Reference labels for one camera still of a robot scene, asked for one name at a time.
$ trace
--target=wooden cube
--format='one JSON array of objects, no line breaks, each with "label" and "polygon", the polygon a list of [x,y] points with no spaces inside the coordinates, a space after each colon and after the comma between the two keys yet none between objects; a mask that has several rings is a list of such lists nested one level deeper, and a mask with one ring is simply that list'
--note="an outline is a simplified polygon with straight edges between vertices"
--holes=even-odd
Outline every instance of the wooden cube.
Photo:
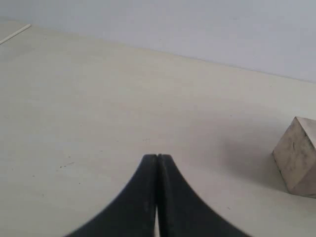
[{"label": "wooden cube", "polygon": [[316,120],[295,117],[273,151],[291,194],[316,198]]}]

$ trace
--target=cube face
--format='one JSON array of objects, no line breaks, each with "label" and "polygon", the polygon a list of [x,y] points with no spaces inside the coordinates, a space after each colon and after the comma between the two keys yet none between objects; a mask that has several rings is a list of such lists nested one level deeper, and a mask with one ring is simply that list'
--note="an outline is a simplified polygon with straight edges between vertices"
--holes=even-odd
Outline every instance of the cube face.
[{"label": "cube face", "polygon": [[295,117],[273,151],[292,194],[316,197],[316,149],[312,142],[313,136],[316,137],[316,121]]}]

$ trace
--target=white wall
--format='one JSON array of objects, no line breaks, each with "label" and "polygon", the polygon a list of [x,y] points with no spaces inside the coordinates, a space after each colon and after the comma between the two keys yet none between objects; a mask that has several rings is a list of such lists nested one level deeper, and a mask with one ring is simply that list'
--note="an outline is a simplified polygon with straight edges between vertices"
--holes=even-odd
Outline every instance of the white wall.
[{"label": "white wall", "polygon": [[314,0],[0,0],[0,16],[316,81]]}]

